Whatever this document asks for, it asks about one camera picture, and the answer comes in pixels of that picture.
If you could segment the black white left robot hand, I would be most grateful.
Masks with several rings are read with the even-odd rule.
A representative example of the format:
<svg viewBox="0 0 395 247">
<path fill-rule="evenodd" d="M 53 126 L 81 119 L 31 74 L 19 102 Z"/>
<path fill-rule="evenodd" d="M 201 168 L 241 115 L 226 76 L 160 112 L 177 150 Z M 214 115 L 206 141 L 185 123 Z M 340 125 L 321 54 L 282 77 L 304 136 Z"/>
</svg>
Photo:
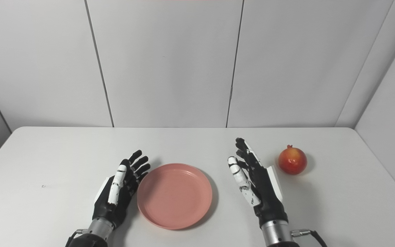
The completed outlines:
<svg viewBox="0 0 395 247">
<path fill-rule="evenodd" d="M 97 193 L 93 219 L 103 218 L 116 229 L 125 221 L 127 208 L 151 165 L 148 157 L 137 150 L 119 164 L 115 174 L 106 178 Z"/>
</svg>

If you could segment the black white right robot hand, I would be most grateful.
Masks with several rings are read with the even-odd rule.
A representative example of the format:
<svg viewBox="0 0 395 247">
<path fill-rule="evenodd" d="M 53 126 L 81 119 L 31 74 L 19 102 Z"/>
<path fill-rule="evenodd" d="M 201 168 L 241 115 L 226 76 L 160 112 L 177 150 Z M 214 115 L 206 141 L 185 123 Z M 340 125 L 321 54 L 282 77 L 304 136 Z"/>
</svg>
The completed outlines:
<svg viewBox="0 0 395 247">
<path fill-rule="evenodd" d="M 276 195 L 267 169 L 262 166 L 254 150 L 243 138 L 236 138 L 236 154 L 228 158 L 229 169 L 243 194 L 254 208 L 259 226 L 269 221 L 285 221 L 288 217 L 282 202 Z"/>
</svg>

